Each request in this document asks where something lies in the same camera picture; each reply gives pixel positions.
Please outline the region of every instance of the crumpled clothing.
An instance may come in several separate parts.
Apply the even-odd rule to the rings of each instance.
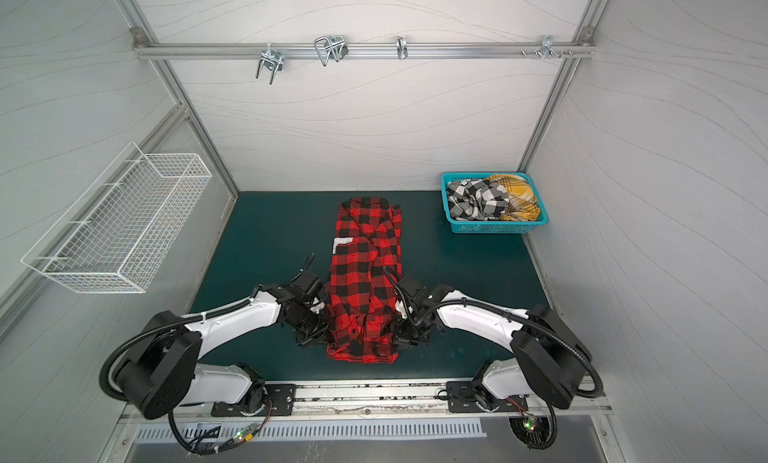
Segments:
[[[509,193],[500,182],[451,181],[446,188],[448,212],[456,221],[500,219],[507,211]]]
[[[536,195],[522,176],[496,174],[486,180],[501,183],[509,193],[509,203],[502,215],[502,221],[538,221],[542,216]]]
[[[384,266],[402,275],[399,206],[383,198],[341,203],[333,240],[329,294],[331,359],[392,363],[397,297]]]

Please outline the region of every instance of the teal plastic basket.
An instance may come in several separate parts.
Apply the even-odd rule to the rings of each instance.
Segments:
[[[451,181],[462,180],[482,180],[494,174],[512,174],[522,176],[525,181],[531,185],[533,194],[536,195],[538,200],[538,206],[542,209],[542,215],[538,221],[456,221],[451,218],[451,213],[448,211],[448,195],[446,195],[446,188]],[[442,175],[442,208],[446,211],[446,218],[451,223],[451,231],[454,233],[517,233],[523,234],[531,231],[536,226],[541,226],[549,221],[547,218],[547,210],[544,209],[544,202],[538,195],[536,185],[533,184],[531,177],[524,172],[447,172]]]

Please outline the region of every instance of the white wire basket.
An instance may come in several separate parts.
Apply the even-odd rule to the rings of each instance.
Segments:
[[[211,174],[195,153],[151,154],[131,145],[124,154],[138,156],[113,161],[120,176],[94,182],[24,255],[24,265],[76,293],[146,291]],[[101,194],[84,208],[94,188]]]

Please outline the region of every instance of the black mounting plate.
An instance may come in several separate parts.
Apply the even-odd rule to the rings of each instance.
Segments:
[[[448,411],[451,413],[488,413],[488,411],[480,408],[473,399],[475,398],[475,391],[472,391],[471,381],[449,381],[446,383],[446,389],[448,391]],[[519,396],[511,397],[514,402],[520,405],[523,410],[528,410],[528,402],[525,398]],[[494,413],[513,411],[518,412],[518,407],[513,403],[506,400],[495,400],[494,403],[500,404],[498,410]]]
[[[296,385],[264,385],[266,387],[266,397],[272,400],[272,413],[271,416],[288,416],[293,411],[293,398],[296,396]],[[234,405],[219,401],[214,403],[214,407],[210,411],[210,415],[215,418],[223,418],[226,416],[243,416],[238,410],[233,408]],[[249,416],[266,416],[269,412],[269,408],[262,408],[258,410],[254,415]]]

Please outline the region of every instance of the work surface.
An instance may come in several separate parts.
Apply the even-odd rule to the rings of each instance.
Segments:
[[[242,299],[258,283],[286,283],[310,252],[316,254],[311,271],[325,279],[339,203],[354,196],[379,196],[400,205],[403,273],[428,288],[445,283],[514,308],[547,304],[522,237],[451,233],[438,191],[243,192],[191,311]],[[473,376],[486,360],[511,356],[462,330],[431,336],[429,345],[402,350],[390,365],[361,365],[328,359],[324,345],[299,348],[293,329],[275,324],[221,345],[202,362],[246,363],[273,381],[457,378]]]

